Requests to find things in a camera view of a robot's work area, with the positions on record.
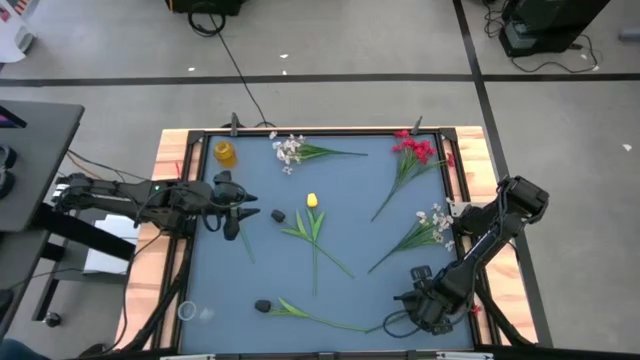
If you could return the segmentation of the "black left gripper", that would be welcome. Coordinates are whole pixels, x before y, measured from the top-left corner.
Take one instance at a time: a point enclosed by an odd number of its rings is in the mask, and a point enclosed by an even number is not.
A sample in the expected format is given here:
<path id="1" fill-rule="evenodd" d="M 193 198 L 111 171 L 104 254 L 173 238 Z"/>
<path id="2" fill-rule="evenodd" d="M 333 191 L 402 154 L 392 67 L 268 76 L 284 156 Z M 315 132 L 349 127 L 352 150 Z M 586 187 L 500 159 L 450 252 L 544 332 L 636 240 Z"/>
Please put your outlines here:
<path id="1" fill-rule="evenodd" d="M 215 175 L 213 180 L 215 216 L 222 226 L 224 238 L 233 241 L 240 232 L 240 221 L 260 212 L 258 208 L 241 208 L 238 203 L 253 202 L 257 200 L 257 197 L 247 193 L 240 185 L 233 182 L 229 170 Z"/>

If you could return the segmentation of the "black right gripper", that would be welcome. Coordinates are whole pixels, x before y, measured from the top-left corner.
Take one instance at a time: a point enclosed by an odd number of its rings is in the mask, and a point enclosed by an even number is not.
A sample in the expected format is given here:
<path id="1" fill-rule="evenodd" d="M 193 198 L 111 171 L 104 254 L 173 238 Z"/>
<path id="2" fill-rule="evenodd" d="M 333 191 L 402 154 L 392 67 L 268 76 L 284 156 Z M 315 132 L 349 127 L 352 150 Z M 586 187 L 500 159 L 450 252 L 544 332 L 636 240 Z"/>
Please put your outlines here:
<path id="1" fill-rule="evenodd" d="M 454 301 L 445 293 L 443 280 L 447 268 L 432 274 L 428 265 L 414 267 L 409 271 L 413 289 L 394 296 L 400 301 L 409 319 L 419 330 L 434 336 L 444 335 L 453 330 L 449 315 Z"/>

